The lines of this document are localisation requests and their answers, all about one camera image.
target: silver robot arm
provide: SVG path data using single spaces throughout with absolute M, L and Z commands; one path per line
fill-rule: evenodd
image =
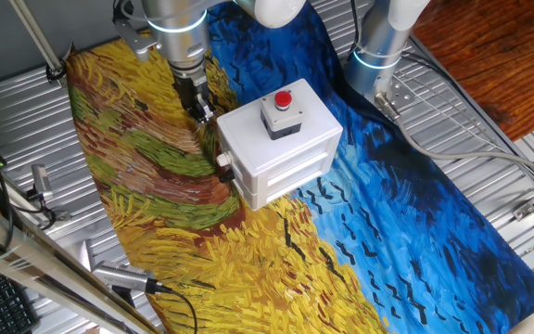
M 142 0 L 151 37 L 140 36 L 124 15 L 133 12 L 130 0 L 115 6 L 113 22 L 121 38 L 137 58 L 146 61 L 155 46 L 168 60 L 174 88 L 181 104 L 196 122 L 213 116 L 208 105 L 209 88 L 205 72 L 205 53 L 209 47 L 207 9 L 230 0 Z M 237 0 L 262 25 L 279 28 L 295 18 L 306 0 Z
M 376 0 L 362 19 L 358 49 L 350 55 L 345 77 L 351 87 L 375 103 L 390 89 L 393 72 L 413 25 L 429 0 Z

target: metal bar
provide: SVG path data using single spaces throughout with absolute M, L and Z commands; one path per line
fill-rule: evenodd
M 36 228 L 33 224 L 25 224 L 24 232 L 14 227 L 13 238 L 10 245 L 10 252 L 0 257 L 0 273 L 10 276 L 15 272 L 24 273 L 29 277 L 28 281 L 21 279 L 20 283 L 27 285 L 29 288 L 35 288 L 43 291 L 44 288 L 36 285 L 34 287 L 30 280 L 44 282 L 49 280 L 58 282 L 64 287 L 66 292 L 61 290 L 56 293 L 43 293 L 45 297 L 53 299 L 55 302 L 64 304 L 66 299 L 61 300 L 59 292 L 69 295 L 67 291 L 73 291 L 75 294 L 91 303 L 90 311 L 99 309 L 99 315 L 90 315 L 91 321 L 100 320 L 100 316 L 108 320 L 109 317 L 117 319 L 124 323 L 125 326 L 136 333 L 159 333 L 154 326 L 144 319 L 135 309 L 127 302 L 122 300 L 118 295 L 108 289 L 102 282 L 86 271 L 79 263 L 56 245 L 44 232 Z M 0 215 L 0 245 L 4 243 L 7 235 L 7 220 Z
M 43 33 L 43 30 L 38 25 L 38 22 L 36 21 L 34 15 L 26 5 L 26 2 L 24 0 L 9 0 L 9 2 L 16 10 L 16 13 L 22 20 L 22 23 L 24 23 L 24 26 L 26 27 L 26 30 L 30 33 L 30 36 L 32 37 L 34 43 L 36 44 L 36 46 L 38 46 L 38 49 L 43 54 L 44 60 L 46 60 L 46 63 L 48 64 L 49 68 L 51 68 L 54 73 L 61 72 L 63 70 L 63 65 L 61 65 L 61 62 L 55 54 L 55 51 L 48 43 L 48 40 L 46 39 L 46 36 Z

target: red button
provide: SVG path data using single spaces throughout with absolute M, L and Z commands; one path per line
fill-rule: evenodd
M 287 109 L 292 103 L 292 95 L 286 91 L 275 94 L 275 106 L 279 109 Z

